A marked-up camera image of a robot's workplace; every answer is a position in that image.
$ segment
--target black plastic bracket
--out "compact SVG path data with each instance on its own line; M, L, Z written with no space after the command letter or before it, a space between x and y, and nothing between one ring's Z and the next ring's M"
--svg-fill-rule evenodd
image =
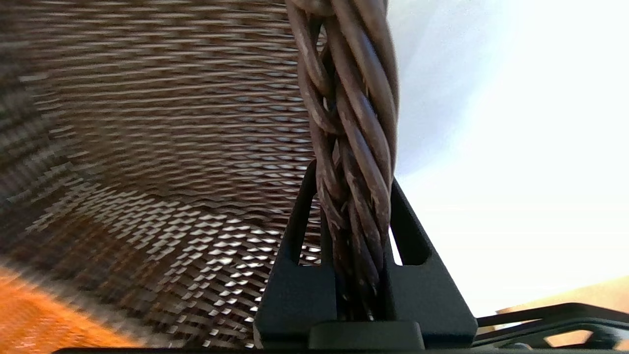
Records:
M316 193L315 166L313 161L306 170L255 318L258 348L307 348L311 329L338 317L331 242L323 213L321 266L298 265L309 209ZM392 186L391 205L391 229L403 264L395 264L389 245L384 320L418 324L426 348L470 347L477 331L476 319L397 182ZM363 328L364 338L368 336L368 326L352 326Z
M424 342L416 322L327 322L312 327L308 349L412 352Z
M585 304L561 304L538 309L498 314L478 319L482 327L522 323L479 334L474 348L506 348L524 344L531 348L551 348L549 336L577 330L592 332L585 343L562 349L613 349L629 340L629 314Z

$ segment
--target twisted rope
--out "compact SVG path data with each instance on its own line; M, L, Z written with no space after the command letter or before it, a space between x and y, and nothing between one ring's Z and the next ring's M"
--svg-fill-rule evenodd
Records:
M391 218L398 77L383 0L287 0L318 195L351 318L373 318ZM322 28L326 43L318 46Z

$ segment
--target brown rope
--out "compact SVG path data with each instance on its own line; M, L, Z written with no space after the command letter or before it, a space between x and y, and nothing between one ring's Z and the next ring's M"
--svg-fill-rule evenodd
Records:
M318 194L351 317L373 317L391 217L398 77L382 0L287 0ZM325 28L325 46L318 46Z

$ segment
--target orange fabric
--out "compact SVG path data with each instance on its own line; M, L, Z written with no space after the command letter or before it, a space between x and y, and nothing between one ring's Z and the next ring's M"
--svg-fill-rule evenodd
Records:
M0 270L0 353L51 353L85 346L140 345Z

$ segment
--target woven wicker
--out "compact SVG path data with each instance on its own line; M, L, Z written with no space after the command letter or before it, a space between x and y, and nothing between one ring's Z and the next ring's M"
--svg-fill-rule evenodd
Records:
M135 343L251 347L315 157L284 0L5 0L0 16L5 267Z

